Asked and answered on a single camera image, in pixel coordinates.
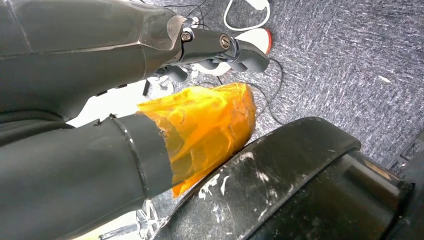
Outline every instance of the gray carpet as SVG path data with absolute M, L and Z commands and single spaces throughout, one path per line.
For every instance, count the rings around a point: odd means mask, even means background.
M 156 5 L 199 4 L 203 0 L 146 0 Z M 205 23 L 236 36 L 223 23 L 228 0 L 208 0 Z M 424 128 L 424 1 L 273 0 L 265 25 L 273 34 L 270 56 L 284 68 L 283 87 L 272 110 L 283 123 L 319 116 L 362 142 L 362 151 L 386 166 Z M 193 7 L 172 8 L 185 15 Z M 248 27 L 262 21 L 244 0 L 235 0 L 228 22 Z M 230 71 L 224 83 L 254 82 L 268 97 L 280 73 L 271 63 L 265 73 Z M 176 84 L 179 91 L 203 81 L 200 74 Z M 264 97 L 255 90 L 259 109 Z M 279 125 L 268 110 L 256 122 L 252 139 Z

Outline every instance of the yellow translucent plastic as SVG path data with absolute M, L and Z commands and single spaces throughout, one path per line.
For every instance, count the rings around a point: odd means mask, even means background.
M 255 128 L 256 106 L 244 83 L 189 87 L 138 109 L 163 131 L 174 197 L 239 151 Z

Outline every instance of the black robotic arm segment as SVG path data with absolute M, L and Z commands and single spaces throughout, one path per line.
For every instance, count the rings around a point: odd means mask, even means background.
M 91 96 L 153 74 L 181 50 L 182 18 L 121 0 L 0 3 L 0 113 L 75 118 Z
M 0 149 L 0 239 L 71 239 L 172 187 L 165 141 L 142 114 Z

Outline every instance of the metal screw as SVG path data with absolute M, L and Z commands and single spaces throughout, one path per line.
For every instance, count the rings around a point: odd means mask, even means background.
M 192 35 L 189 32 L 185 31 L 185 32 L 181 33 L 181 40 L 183 42 L 191 41 L 192 40 Z
M 223 49 L 227 50 L 230 47 L 230 38 L 226 34 L 222 34 L 219 43 Z

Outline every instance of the white power cord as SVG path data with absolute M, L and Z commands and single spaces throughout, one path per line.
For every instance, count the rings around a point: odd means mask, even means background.
M 233 30 L 233 31 L 248 31 L 248 30 L 252 30 L 252 29 L 257 29 L 257 28 L 262 27 L 264 24 L 266 24 L 268 22 L 268 20 L 270 19 L 270 14 L 271 14 L 270 3 L 268 1 L 266 1 L 266 4 L 265 4 L 266 17 L 265 17 L 265 20 L 263 20 L 263 22 L 259 23 L 258 25 L 255 25 L 255 26 L 249 26 L 249 27 L 244 27 L 244 28 L 232 27 L 227 22 L 227 14 L 228 14 L 230 7 L 233 4 L 233 2 L 234 2 L 234 0 L 229 0 L 228 6 L 226 7 L 225 12 L 224 12 L 224 24 L 230 30 Z

